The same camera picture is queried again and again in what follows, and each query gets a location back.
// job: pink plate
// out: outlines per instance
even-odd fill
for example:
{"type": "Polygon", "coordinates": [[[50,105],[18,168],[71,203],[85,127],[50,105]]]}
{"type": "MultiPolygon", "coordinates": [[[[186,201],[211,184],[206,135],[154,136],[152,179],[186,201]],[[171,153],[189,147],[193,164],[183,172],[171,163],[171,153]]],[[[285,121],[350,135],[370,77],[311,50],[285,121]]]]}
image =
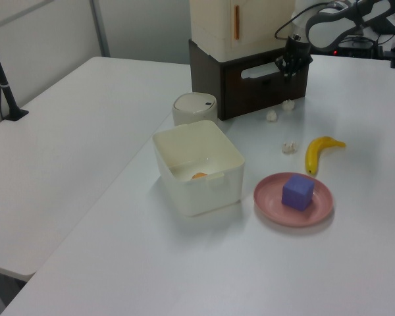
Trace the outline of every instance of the pink plate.
{"type": "Polygon", "coordinates": [[[332,212],[332,194],[322,182],[310,176],[299,174],[315,182],[313,198],[307,209],[298,211],[282,204],[282,187],[293,174],[296,173],[276,173],[259,182],[253,193],[257,208],[270,220],[285,226],[303,227],[322,221],[332,212]]]}

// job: toy banana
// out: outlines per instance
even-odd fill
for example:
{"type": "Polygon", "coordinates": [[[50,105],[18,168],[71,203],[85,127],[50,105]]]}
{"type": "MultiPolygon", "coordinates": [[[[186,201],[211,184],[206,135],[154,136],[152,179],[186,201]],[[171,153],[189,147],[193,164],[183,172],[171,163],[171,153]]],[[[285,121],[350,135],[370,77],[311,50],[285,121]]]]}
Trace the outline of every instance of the toy banana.
{"type": "Polygon", "coordinates": [[[345,147],[346,144],[328,136],[319,137],[311,141],[305,153],[305,170],[308,174],[314,175],[317,173],[317,164],[321,151],[334,146],[345,147]]]}

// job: white popcorn piece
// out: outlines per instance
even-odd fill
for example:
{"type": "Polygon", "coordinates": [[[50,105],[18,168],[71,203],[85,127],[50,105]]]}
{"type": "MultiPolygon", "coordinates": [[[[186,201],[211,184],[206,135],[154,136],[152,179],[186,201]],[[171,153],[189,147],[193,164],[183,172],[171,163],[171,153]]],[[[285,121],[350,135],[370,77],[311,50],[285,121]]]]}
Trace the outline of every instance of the white popcorn piece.
{"type": "Polygon", "coordinates": [[[282,145],[282,152],[283,153],[295,153],[297,151],[297,143],[296,142],[288,142],[283,143],[282,145]]]}
{"type": "Polygon", "coordinates": [[[292,111],[294,110],[294,106],[296,105],[296,103],[292,100],[286,100],[284,102],[282,102],[282,109],[284,111],[292,111]]]}
{"type": "Polygon", "coordinates": [[[269,110],[266,114],[266,120],[268,122],[276,122],[278,119],[277,113],[274,110],[269,110]]]}

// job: blue block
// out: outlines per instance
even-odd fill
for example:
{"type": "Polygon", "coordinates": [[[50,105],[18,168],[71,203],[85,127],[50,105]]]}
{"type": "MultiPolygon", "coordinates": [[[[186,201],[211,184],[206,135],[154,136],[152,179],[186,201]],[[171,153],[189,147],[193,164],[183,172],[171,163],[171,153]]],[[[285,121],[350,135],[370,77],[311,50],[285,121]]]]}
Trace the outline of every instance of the blue block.
{"type": "Polygon", "coordinates": [[[282,187],[282,204],[304,211],[313,197],[315,182],[294,174],[282,187]]]}

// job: white cup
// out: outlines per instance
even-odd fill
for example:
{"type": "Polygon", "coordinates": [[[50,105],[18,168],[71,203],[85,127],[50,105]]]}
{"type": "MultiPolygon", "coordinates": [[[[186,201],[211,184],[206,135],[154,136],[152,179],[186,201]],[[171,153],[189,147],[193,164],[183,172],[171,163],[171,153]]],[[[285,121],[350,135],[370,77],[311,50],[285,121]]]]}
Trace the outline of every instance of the white cup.
{"type": "Polygon", "coordinates": [[[172,105],[174,125],[200,120],[218,121],[217,99],[210,94],[192,92],[181,95],[172,105]]]}

